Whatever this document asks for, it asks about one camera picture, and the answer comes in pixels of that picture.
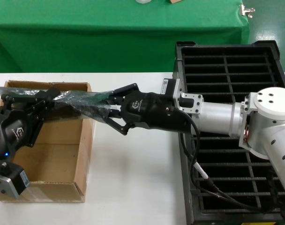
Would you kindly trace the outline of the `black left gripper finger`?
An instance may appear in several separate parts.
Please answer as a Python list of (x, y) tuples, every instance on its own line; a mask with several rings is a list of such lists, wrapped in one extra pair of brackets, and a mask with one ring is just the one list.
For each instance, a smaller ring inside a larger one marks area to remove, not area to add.
[(54, 99), (60, 94), (60, 90), (57, 88), (51, 88), (47, 91), (40, 90), (34, 95), (35, 104), (31, 107), (30, 118), (31, 118), (31, 132), (27, 147), (33, 147), (42, 125), (47, 115), (54, 108)]
[(40, 101), (43, 101), (46, 96), (46, 91), (39, 91), (35, 95), (17, 95), (15, 97), (9, 94), (2, 94), (1, 100), (5, 109), (12, 109), (12, 105), (16, 104), (26, 104), (26, 106), (36, 105)]

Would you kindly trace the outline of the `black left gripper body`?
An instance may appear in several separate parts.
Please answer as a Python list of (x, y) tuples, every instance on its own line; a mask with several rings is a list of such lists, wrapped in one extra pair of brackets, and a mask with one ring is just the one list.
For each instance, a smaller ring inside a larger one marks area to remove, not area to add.
[(0, 107), (0, 159), (11, 160), (29, 141), (30, 124), (24, 110)]

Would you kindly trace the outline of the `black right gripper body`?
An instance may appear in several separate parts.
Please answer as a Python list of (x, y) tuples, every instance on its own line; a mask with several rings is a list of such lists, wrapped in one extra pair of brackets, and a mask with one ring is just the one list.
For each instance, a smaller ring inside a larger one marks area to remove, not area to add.
[(120, 116), (125, 121), (123, 130), (131, 128), (156, 129), (190, 134), (197, 126), (191, 116), (178, 109), (171, 97), (153, 92), (130, 92), (120, 104)]

